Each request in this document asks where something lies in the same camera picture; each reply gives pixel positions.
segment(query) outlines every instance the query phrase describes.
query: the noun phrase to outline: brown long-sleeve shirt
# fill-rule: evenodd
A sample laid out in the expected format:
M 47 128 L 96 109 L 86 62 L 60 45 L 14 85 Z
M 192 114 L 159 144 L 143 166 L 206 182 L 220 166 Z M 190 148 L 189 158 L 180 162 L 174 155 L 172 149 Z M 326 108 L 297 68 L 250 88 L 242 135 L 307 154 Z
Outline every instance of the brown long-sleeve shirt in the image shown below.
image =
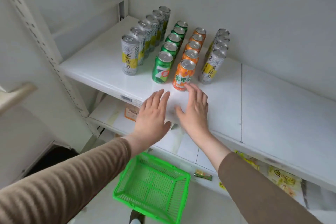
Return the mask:
M 115 139 L 3 188 L 0 223 L 67 223 L 125 168 L 130 156 L 128 142 Z M 249 224 L 320 224 L 235 153 L 224 158 L 218 175 Z

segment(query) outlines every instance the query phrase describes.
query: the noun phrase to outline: left hand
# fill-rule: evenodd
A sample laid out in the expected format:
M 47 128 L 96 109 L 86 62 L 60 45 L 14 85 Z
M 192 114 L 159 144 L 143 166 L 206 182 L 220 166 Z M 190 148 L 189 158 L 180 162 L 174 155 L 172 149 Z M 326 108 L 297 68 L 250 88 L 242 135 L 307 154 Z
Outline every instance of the left hand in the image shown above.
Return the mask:
M 131 145 L 132 157 L 148 149 L 166 135 L 171 122 L 165 123 L 166 107 L 170 92 L 154 92 L 140 107 L 134 131 L 125 137 Z

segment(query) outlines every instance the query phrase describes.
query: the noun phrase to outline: can lid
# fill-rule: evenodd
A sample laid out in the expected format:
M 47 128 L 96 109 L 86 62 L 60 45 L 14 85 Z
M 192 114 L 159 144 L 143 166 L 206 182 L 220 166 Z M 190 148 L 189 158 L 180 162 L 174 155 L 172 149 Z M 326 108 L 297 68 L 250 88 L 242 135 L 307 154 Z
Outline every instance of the can lid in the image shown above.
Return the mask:
M 170 34 L 168 35 L 168 38 L 169 38 L 170 40 L 174 41 L 174 42 L 180 42 L 180 41 L 181 41 L 180 36 L 179 36 L 179 35 L 176 35 L 176 34 L 174 34 L 174 33 L 170 33 Z
M 194 70 L 196 67 L 196 64 L 194 63 L 194 61 L 188 60 L 188 59 L 183 59 L 180 64 L 181 64 L 181 67 L 187 70 Z
M 131 27 L 131 33 L 133 33 L 134 35 L 141 35 L 141 36 L 146 35 L 146 32 L 142 30 L 141 27 Z
M 138 24 L 139 26 L 143 28 L 152 29 L 152 26 L 147 21 L 141 20 L 141 21 L 138 21 Z
M 159 54 L 157 55 L 157 57 L 159 58 L 159 60 L 161 60 L 162 62 L 172 62 L 173 61 L 173 55 L 171 55 L 169 52 L 159 52 Z
M 188 27 L 188 23 L 185 21 L 177 21 L 176 24 L 183 28 Z
M 221 52 L 221 50 L 219 50 L 219 49 L 212 50 L 210 55 L 215 55 L 219 59 L 225 59 L 226 58 L 226 53 Z
M 153 14 L 146 15 L 146 19 L 152 23 L 158 23 L 159 20 Z
M 184 35 L 186 33 L 186 31 L 184 30 L 184 28 L 181 28 L 181 27 L 174 27 L 173 31 L 176 32 L 179 35 Z
M 220 34 L 220 35 L 225 35 L 225 36 L 230 35 L 230 32 L 228 30 L 226 30 L 225 28 L 218 29 L 217 33 Z
M 164 5 L 161 5 L 161 6 L 159 7 L 159 10 L 160 10 L 160 11 L 163 11 L 163 12 L 165 12 L 165 13 L 170 13 L 170 9 L 169 9 L 168 7 L 166 7 L 166 6 L 164 6 Z
M 175 43 L 172 43 L 172 42 L 165 42 L 163 44 L 163 46 L 169 50 L 169 51 L 172 51 L 172 52 L 175 52 L 177 51 L 177 45 Z
M 137 37 L 132 35 L 123 35 L 122 40 L 128 44 L 139 44 Z
M 189 58 L 192 58 L 192 59 L 197 59 L 198 58 L 198 52 L 193 50 L 193 49 L 186 50 L 184 53 Z
M 164 18 L 165 15 L 160 10 L 153 10 L 153 14 L 157 17 Z
M 202 35 L 205 35 L 207 31 L 204 28 L 196 28 L 196 32 Z
M 226 35 L 217 35 L 214 41 L 228 43 L 230 42 L 230 38 L 228 38 Z
M 199 49 L 201 47 L 200 43 L 196 41 L 190 41 L 188 45 L 193 49 Z
M 203 36 L 202 36 L 202 35 L 193 34 L 193 35 L 192 35 L 192 38 L 193 38 L 195 41 L 203 41 Z

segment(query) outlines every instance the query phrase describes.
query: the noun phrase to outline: green can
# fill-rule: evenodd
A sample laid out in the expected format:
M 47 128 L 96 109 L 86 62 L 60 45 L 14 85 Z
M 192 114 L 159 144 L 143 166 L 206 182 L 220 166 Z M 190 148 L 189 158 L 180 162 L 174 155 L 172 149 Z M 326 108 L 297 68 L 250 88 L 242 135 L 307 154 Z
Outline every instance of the green can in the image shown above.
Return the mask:
M 170 33 L 178 35 L 182 41 L 186 36 L 186 31 L 184 30 L 184 28 L 181 27 L 174 27 Z
M 182 39 L 180 38 L 179 35 L 170 33 L 167 37 L 165 42 L 172 42 L 175 43 L 177 45 L 177 47 L 179 47 L 182 44 Z
M 165 42 L 161 47 L 161 52 L 169 52 L 173 56 L 173 61 L 177 55 L 177 45 L 173 42 Z
M 180 28 L 183 28 L 185 30 L 185 32 L 188 31 L 188 23 L 185 22 L 185 21 L 177 21 L 175 23 L 175 26 L 174 27 L 180 27 Z
M 173 55 L 169 52 L 159 52 L 155 58 L 152 72 L 152 79 L 157 83 L 164 83 L 168 79 L 170 68 L 173 62 Z

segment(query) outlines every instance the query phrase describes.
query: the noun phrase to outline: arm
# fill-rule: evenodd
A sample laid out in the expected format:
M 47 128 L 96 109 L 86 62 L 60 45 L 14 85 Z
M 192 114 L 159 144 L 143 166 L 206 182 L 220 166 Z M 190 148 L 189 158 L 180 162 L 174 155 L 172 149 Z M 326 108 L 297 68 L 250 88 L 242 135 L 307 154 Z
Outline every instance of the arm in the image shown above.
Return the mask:
M 207 155 L 246 221 L 249 224 L 321 224 L 302 205 L 209 132 L 206 94 L 194 84 L 186 85 L 186 88 L 189 100 L 185 113 L 181 107 L 175 107 L 181 125 Z
M 134 132 L 44 169 L 0 190 L 0 223 L 67 223 L 113 180 L 129 159 L 159 141 L 169 92 L 153 93 L 140 108 Z

